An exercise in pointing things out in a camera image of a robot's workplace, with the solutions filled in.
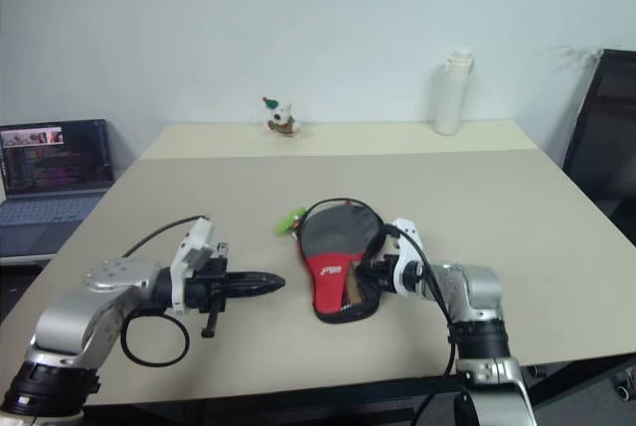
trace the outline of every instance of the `table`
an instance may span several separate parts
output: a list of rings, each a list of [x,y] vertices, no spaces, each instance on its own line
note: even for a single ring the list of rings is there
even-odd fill
[[[255,125],[175,125],[117,181],[0,328],[0,388],[22,360],[42,310],[159,225],[208,213],[230,244],[230,270],[285,277],[276,293],[232,299],[217,337],[197,336],[168,368],[130,363],[115,346],[89,404],[228,397],[439,374],[448,344],[433,303],[387,295],[371,318],[327,325],[291,238],[273,226],[290,210],[352,196],[386,220],[413,219],[432,258],[493,267],[504,287],[513,355],[522,364],[636,350],[625,308],[636,249],[511,121],[471,122],[453,137],[425,124],[307,126],[299,139]],[[137,256],[168,265],[175,228]],[[131,332],[142,357],[180,348],[171,327]]]

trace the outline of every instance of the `laptop keyboard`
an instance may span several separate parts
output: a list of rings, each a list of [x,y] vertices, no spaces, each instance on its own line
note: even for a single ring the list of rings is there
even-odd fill
[[[5,203],[0,225],[46,224],[84,220],[100,197],[57,198],[54,200]]]

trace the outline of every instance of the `small figurine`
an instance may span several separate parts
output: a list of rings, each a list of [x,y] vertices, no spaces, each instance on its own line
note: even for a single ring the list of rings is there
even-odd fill
[[[267,127],[271,131],[277,131],[281,135],[293,136],[300,131],[300,123],[291,116],[291,103],[284,106],[277,100],[272,100],[264,96],[262,101],[271,110],[271,119],[267,122]]]

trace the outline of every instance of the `laptop screen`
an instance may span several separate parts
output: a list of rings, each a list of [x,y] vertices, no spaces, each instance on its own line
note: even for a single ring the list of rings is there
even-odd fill
[[[0,126],[7,196],[108,188],[113,183],[106,122]]]

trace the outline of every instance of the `white bottle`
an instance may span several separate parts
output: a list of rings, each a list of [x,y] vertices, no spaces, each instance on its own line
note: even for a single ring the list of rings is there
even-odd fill
[[[446,59],[434,125],[435,131],[440,135],[452,135],[459,129],[473,60],[473,53],[468,49],[454,51]]]

